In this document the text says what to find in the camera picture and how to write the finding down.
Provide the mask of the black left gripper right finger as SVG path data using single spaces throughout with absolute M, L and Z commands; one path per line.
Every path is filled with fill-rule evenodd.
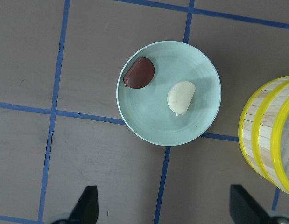
M 270 216 L 239 184 L 230 186 L 229 213 L 235 224 L 267 224 Z

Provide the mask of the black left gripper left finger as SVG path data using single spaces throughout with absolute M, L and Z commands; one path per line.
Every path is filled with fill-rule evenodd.
M 98 188 L 87 186 L 68 218 L 70 224 L 96 224 L 98 220 Z

